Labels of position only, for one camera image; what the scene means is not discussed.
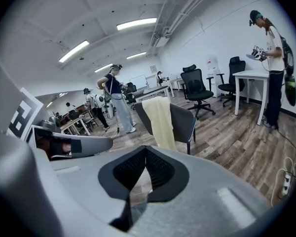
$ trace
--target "power strip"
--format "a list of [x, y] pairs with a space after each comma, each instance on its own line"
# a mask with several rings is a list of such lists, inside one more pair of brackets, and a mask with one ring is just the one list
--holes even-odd
[[289, 174], [285, 174], [285, 178], [284, 178], [284, 184], [283, 184], [283, 188], [282, 188], [282, 196], [287, 196], [288, 195], [288, 192], [290, 190], [290, 187], [291, 187], [291, 181], [292, 181], [292, 178]]

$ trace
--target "fluorescent light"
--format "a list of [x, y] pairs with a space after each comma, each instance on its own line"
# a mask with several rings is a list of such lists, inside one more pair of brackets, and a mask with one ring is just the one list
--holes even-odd
[[133, 26], [152, 24], [152, 23], [155, 23], [156, 21], [157, 21], [157, 18], [146, 18], [146, 19], [135, 20], [135, 21], [131, 21], [128, 23], [117, 25], [117, 29], [120, 31], [125, 28], [129, 28], [129, 27], [133, 27]]
[[95, 70], [94, 72], [97, 73], [98, 71], [100, 71], [100, 70], [102, 70], [102, 69], [106, 69], [107, 67], [110, 67], [110, 66], [112, 66], [112, 65], [113, 65], [113, 63], [108, 64], [108, 65], [106, 65], [106, 66], [104, 66], [104, 67], [101, 67], [101, 68]]
[[76, 46], [74, 49], [72, 49], [71, 51], [69, 51], [63, 58], [61, 58], [59, 61], [60, 62], [64, 62], [66, 61], [69, 57], [73, 56], [75, 53], [77, 53], [80, 49], [84, 48], [86, 45], [89, 45], [88, 41], [84, 41], [81, 44], [79, 44], [78, 46]]
[[59, 97], [63, 97], [64, 95], [67, 95], [68, 94], [68, 92], [66, 92], [66, 93], [61, 93], [60, 95], [59, 95]]
[[127, 57], [126, 59], [131, 59], [131, 58], [134, 58], [134, 57], [137, 57], [137, 56], [140, 56], [140, 55], [144, 55], [144, 54], [146, 54], [146, 52], [138, 53], [138, 54], [135, 54], [135, 55], [129, 56], [129, 57]]

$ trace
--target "cap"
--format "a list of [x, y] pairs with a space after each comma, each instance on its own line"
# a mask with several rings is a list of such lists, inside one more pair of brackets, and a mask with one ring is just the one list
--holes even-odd
[[257, 22], [258, 16], [262, 17], [262, 14], [259, 13], [257, 10], [252, 10], [250, 12], [250, 19], [254, 24]]

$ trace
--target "hand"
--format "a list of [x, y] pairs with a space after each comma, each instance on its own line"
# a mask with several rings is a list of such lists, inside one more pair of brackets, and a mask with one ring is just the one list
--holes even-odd
[[267, 57], [265, 55], [261, 55], [261, 58], [259, 59], [260, 61], [265, 61]]

